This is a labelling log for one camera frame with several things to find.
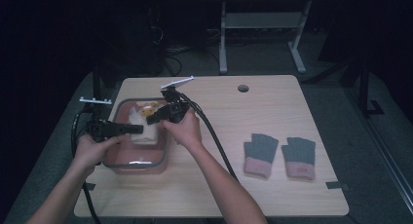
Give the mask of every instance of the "metal frame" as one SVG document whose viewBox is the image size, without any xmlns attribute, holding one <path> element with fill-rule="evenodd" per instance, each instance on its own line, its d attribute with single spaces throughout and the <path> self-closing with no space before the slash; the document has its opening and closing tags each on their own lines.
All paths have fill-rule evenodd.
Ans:
<svg viewBox="0 0 413 224">
<path fill-rule="evenodd" d="M 226 3 L 222 2 L 221 12 L 221 43 L 219 45 L 219 73 L 228 72 L 227 55 L 225 49 L 226 28 L 297 28 L 297 34 L 288 48 L 291 52 L 298 72 L 305 73 L 306 68 L 298 52 L 298 44 L 306 25 L 307 16 L 310 12 L 312 1 L 305 3 L 302 12 L 287 13 L 227 13 Z"/>
</svg>

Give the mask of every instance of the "wooden tabletop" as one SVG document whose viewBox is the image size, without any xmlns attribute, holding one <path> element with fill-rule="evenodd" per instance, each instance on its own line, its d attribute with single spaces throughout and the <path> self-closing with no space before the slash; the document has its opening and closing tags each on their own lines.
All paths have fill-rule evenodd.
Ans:
<svg viewBox="0 0 413 224">
<path fill-rule="evenodd" d="M 160 86 L 180 78 L 137 78 L 124 81 L 114 103 L 127 98 L 162 97 Z M 247 93 L 239 85 L 249 86 Z M 314 119 L 293 76 L 196 77 L 178 88 L 204 110 L 241 184 L 266 216 L 341 216 L 349 207 L 337 181 Z M 212 137 L 201 121 L 207 150 L 225 167 Z M 280 143 L 268 179 L 244 173 L 244 142 L 252 133 L 264 133 Z M 281 145 L 287 137 L 316 143 L 316 179 L 286 176 Z M 188 151 L 170 141 L 168 167 L 162 174 L 120 175 L 96 167 L 87 179 L 98 216 L 216 217 L 221 216 L 207 183 Z M 90 216 L 84 194 L 75 206 L 78 216 Z"/>
</svg>

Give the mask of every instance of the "person's left hand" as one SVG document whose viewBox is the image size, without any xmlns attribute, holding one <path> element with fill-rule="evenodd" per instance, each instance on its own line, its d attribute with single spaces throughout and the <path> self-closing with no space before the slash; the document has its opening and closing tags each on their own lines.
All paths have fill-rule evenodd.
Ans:
<svg viewBox="0 0 413 224">
<path fill-rule="evenodd" d="M 89 134 L 84 134 L 79 138 L 76 155 L 73 159 L 73 166 L 79 167 L 86 176 L 94 172 L 94 166 L 103 160 L 106 151 L 120 143 L 124 136 L 114 136 L 102 142 L 96 143 Z"/>
</svg>

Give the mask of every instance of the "hand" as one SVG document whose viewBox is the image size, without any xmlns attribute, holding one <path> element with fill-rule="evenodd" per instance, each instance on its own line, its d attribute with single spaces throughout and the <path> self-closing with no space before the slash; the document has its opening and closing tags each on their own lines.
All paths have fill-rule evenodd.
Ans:
<svg viewBox="0 0 413 224">
<path fill-rule="evenodd" d="M 179 144 L 182 144 L 188 150 L 202 145 L 200 119 L 195 116 L 193 108 L 188 109 L 179 124 L 171 123 L 168 120 L 163 120 L 161 124 L 172 133 Z"/>
<path fill-rule="evenodd" d="M 120 143 L 123 138 L 123 135 L 119 135 L 96 143 L 89 134 L 82 135 L 72 165 L 82 169 L 86 176 L 89 176 L 94 172 L 94 166 L 103 160 L 106 151 Z"/>
</svg>

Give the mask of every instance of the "dark background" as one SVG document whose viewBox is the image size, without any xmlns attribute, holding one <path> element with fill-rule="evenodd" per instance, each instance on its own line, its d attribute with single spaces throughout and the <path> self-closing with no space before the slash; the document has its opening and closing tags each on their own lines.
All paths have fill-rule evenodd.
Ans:
<svg viewBox="0 0 413 224">
<path fill-rule="evenodd" d="M 306 28 L 329 30 L 320 59 L 340 62 L 349 56 L 362 57 L 413 122 L 411 2 L 315 0 Z M 197 46 L 203 45 L 206 28 L 219 28 L 219 1 L 162 1 L 148 17 L 153 4 L 0 0 L 0 222 L 67 102 L 95 66 L 102 69 L 108 86 L 130 76 L 156 76 L 162 69 L 162 47 L 151 43 L 149 25 L 162 26 L 170 38 L 184 38 Z M 245 0 L 234 6 L 242 9 Z M 128 67 L 134 64 L 141 69 L 130 72 Z"/>
</svg>

